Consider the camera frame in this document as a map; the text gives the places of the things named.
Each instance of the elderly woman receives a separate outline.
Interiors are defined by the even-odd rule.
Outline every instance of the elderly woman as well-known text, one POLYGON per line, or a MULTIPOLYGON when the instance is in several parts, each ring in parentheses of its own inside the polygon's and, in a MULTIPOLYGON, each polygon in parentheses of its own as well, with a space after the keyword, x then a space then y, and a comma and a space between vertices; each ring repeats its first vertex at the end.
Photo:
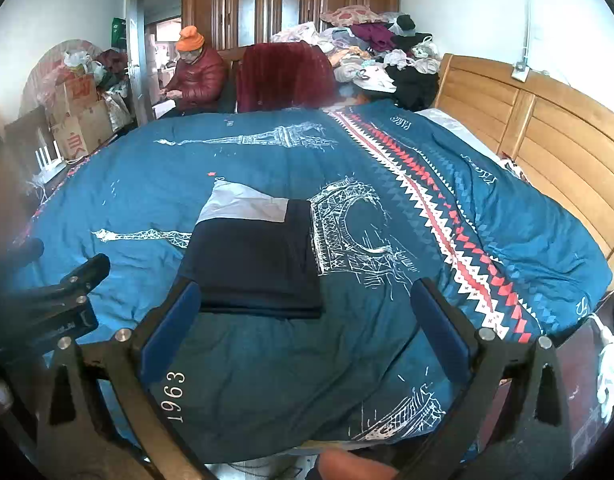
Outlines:
POLYGON ((161 90, 162 95, 174 99, 176 108, 163 117, 215 111, 227 74, 223 58, 205 45, 205 38, 193 25, 180 31, 176 50, 180 59, 174 77, 161 90))

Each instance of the open door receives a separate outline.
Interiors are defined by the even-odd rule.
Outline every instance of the open door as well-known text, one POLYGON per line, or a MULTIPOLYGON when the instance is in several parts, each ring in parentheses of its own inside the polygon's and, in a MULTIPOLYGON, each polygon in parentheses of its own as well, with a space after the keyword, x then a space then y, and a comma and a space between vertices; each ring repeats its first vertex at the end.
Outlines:
POLYGON ((125 1, 125 20, 127 23, 127 66, 129 69, 129 84, 132 87, 132 100, 136 111, 138 125, 142 126, 154 119, 154 112, 149 95, 143 86, 141 70, 140 47, 141 37, 145 37, 143 20, 138 16, 138 0, 125 1))

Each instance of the person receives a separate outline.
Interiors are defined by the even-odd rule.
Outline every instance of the person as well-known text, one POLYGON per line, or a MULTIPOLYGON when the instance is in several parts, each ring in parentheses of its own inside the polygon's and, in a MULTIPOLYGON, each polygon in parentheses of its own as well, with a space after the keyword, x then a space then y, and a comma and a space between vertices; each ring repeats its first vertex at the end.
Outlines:
POLYGON ((162 117, 216 111, 227 76, 223 58, 205 44, 205 38, 194 25, 180 31, 176 50, 180 59, 174 76, 161 90, 161 96, 173 99, 176 107, 162 117))
POLYGON ((386 464, 353 455, 341 449, 328 449, 318 458, 307 479, 314 480, 393 480, 398 470, 386 464))

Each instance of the pink pillow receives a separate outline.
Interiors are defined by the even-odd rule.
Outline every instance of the pink pillow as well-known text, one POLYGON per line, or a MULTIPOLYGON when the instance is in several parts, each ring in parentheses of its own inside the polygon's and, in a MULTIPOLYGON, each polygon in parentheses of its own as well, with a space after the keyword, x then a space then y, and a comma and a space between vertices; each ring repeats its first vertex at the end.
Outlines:
POLYGON ((341 7, 333 12, 321 12, 321 20, 331 23, 334 27, 349 27, 359 23, 381 22, 383 19, 364 5, 341 7))

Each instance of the green bag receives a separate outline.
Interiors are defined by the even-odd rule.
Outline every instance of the green bag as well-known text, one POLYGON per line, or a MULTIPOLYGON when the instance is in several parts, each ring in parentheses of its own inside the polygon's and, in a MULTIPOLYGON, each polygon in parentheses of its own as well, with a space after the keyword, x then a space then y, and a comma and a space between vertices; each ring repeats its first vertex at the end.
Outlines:
POLYGON ((126 25, 121 18, 114 18, 111 22, 111 46, 127 49, 126 25))

